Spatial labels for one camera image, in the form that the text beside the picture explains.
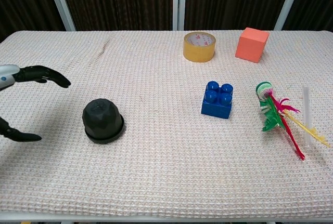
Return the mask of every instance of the blue lego brick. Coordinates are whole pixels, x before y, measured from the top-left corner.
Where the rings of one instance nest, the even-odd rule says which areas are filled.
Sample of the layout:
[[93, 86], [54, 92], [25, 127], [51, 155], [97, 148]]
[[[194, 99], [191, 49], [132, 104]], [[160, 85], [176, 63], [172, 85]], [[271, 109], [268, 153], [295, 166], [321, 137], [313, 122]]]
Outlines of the blue lego brick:
[[228, 119], [232, 108], [233, 87], [216, 81], [208, 82], [202, 101], [201, 114]]

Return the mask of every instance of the black dome object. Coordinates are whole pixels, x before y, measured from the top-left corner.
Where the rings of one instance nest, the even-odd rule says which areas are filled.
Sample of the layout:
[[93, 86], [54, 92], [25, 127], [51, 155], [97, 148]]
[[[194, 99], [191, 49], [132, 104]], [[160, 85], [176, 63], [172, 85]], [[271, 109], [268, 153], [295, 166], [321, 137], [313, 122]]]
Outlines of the black dome object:
[[82, 120], [86, 134], [94, 143], [107, 144], [115, 141], [124, 129], [124, 118], [117, 106], [104, 98], [87, 104]]

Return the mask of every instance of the brown curtain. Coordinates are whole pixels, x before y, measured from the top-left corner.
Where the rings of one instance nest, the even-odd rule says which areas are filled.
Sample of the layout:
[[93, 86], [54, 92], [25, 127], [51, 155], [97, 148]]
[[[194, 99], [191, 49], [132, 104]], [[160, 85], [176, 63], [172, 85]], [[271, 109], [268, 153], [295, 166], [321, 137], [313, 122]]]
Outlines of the brown curtain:
[[0, 0], [0, 11], [0, 42], [20, 30], [65, 30], [54, 0]]
[[171, 30], [172, 0], [67, 0], [77, 30]]
[[186, 30], [272, 30], [285, 0], [186, 0]]
[[333, 32], [333, 0], [294, 0], [283, 30]]

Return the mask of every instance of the roll of tape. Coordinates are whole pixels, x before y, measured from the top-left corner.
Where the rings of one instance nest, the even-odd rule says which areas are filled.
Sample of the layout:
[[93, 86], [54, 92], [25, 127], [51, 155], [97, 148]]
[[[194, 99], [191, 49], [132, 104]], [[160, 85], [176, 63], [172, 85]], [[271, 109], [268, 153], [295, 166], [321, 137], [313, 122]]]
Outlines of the roll of tape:
[[216, 39], [205, 32], [192, 32], [184, 37], [183, 55], [192, 62], [207, 62], [215, 52]]

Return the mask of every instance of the orange foam block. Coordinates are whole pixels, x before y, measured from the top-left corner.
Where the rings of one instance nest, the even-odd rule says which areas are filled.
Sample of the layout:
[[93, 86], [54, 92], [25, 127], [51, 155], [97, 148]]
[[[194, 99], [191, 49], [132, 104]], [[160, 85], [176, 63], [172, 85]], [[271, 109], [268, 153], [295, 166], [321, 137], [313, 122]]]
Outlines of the orange foam block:
[[235, 56], [258, 63], [265, 48], [269, 33], [245, 28], [240, 35]]

